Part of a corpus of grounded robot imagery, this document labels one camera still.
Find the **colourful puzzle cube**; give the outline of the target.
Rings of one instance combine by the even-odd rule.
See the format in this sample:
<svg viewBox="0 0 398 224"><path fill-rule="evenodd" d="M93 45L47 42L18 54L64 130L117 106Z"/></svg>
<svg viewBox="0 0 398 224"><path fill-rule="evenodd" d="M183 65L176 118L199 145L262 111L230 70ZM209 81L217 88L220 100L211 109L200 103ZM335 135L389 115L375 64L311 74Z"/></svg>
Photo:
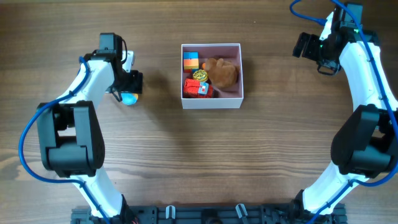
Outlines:
<svg viewBox="0 0 398 224"><path fill-rule="evenodd" d="M183 71L185 73L195 72L200 68L198 52L183 53Z"/></svg>

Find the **blue duck toy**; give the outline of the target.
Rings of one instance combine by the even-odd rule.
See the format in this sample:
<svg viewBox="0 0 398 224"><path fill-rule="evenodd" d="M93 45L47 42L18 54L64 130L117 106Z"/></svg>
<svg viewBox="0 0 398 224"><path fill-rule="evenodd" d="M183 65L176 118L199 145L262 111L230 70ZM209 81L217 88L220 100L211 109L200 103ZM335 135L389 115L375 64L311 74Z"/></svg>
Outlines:
<svg viewBox="0 0 398 224"><path fill-rule="evenodd" d="M136 93L121 93L122 103L128 106L134 105L139 95Z"/></svg>

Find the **yellow round toy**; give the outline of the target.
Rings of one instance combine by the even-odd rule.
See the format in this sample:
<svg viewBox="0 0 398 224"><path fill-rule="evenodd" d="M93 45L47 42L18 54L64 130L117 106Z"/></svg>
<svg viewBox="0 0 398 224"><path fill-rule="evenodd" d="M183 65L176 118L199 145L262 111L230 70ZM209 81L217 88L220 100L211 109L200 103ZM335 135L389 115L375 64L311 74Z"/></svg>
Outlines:
<svg viewBox="0 0 398 224"><path fill-rule="evenodd" d="M199 82L206 82L208 80L208 73L205 70L197 70L192 75L194 80Z"/></svg>

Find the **red toy truck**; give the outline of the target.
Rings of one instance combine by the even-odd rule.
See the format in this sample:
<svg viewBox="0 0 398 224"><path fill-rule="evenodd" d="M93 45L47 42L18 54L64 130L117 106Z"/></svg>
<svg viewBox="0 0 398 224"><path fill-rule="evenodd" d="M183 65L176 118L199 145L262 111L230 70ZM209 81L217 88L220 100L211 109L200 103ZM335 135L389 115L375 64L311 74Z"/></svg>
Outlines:
<svg viewBox="0 0 398 224"><path fill-rule="evenodd" d="M183 84L185 98L213 98L214 88L207 82L187 78Z"/></svg>

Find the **white box with pink interior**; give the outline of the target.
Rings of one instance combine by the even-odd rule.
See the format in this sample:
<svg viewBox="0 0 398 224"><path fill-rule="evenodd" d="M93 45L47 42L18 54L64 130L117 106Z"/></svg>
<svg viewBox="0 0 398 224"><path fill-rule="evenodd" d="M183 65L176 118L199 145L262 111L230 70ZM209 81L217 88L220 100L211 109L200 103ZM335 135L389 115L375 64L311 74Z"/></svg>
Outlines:
<svg viewBox="0 0 398 224"><path fill-rule="evenodd" d="M190 73L183 69L183 54L185 52L198 52L200 63L210 57L226 59L239 67L236 84L226 90L214 88L214 98L187 98L183 93L186 78L191 78ZM240 44L182 44L181 45L181 74L180 98L183 109L239 109L244 99L243 65Z"/></svg>

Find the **brown plush toy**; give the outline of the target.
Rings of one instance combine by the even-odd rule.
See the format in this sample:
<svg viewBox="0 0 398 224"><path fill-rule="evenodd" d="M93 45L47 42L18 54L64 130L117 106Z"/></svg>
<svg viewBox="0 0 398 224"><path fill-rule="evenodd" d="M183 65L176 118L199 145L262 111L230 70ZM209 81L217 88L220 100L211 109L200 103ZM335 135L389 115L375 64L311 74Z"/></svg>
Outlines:
<svg viewBox="0 0 398 224"><path fill-rule="evenodd" d="M237 82L240 67L223 58L208 58L203 64L203 69L213 86L226 89Z"/></svg>

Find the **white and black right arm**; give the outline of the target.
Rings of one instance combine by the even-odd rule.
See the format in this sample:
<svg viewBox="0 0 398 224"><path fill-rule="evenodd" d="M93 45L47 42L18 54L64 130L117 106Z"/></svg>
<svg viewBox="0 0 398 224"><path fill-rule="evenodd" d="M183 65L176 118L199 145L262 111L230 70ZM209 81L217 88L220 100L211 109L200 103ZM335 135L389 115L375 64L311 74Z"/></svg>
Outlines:
<svg viewBox="0 0 398 224"><path fill-rule="evenodd" d="M291 223L340 222L340 201L355 187L377 187L397 173L397 100L387 82L377 34L361 24L362 5L335 2L317 19L320 35L301 33L294 57L317 63L323 75L344 71L353 113L336 133L331 161L321 176L301 190L287 211Z"/></svg>

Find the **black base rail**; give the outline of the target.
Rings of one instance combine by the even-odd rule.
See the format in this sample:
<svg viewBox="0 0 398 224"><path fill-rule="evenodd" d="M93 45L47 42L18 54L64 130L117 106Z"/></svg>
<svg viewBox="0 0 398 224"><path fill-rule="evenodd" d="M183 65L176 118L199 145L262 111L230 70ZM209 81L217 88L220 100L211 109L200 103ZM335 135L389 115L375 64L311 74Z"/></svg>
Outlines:
<svg viewBox="0 0 398 224"><path fill-rule="evenodd" d="M256 206L244 205L247 215L238 211L238 205L233 207L156 207L156 206L131 206L132 214L137 217L133 223L306 223L311 219L311 214L305 212L304 219L290 219L288 215L289 204L263 204ZM94 217L89 208L76 208L72 210L71 221L73 224L106 223ZM345 205L339 203L330 215L320 215L313 223L347 224Z"/></svg>

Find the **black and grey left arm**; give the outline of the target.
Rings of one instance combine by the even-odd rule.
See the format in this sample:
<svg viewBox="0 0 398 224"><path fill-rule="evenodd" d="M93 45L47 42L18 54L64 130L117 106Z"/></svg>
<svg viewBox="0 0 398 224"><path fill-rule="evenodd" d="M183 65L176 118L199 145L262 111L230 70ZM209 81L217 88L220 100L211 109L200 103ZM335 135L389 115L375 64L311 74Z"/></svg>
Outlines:
<svg viewBox="0 0 398 224"><path fill-rule="evenodd" d="M137 223L103 167L105 143L96 109L107 93L125 105L135 104L142 93L143 74L132 69L134 53L115 33L100 34L98 49L79 61L68 89L41 103L33 117L43 166L58 175L56 183L71 183L80 191L93 223Z"/></svg>

